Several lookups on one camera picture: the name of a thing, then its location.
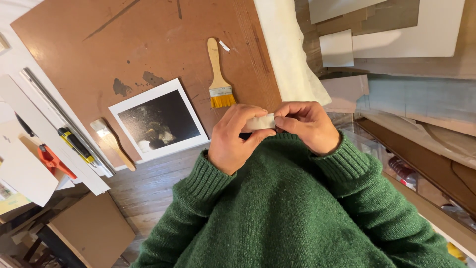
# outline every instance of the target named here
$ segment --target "person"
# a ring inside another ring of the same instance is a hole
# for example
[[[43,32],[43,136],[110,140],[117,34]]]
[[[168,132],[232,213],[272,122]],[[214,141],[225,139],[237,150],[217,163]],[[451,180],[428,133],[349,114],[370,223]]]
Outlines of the person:
[[[229,108],[131,267],[465,267],[321,105],[238,137],[266,114]]]

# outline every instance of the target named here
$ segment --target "photograph print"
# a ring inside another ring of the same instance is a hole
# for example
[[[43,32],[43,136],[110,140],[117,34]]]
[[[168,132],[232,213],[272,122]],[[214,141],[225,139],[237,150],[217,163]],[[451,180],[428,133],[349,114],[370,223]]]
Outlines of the photograph print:
[[[144,160],[208,141],[178,79],[109,109]]]

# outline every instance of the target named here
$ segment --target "green sweater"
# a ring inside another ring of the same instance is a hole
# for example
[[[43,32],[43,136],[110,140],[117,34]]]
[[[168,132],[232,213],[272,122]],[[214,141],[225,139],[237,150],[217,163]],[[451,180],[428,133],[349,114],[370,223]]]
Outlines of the green sweater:
[[[465,267],[346,137],[317,157],[277,134],[232,176],[206,153],[173,186],[133,268]]]

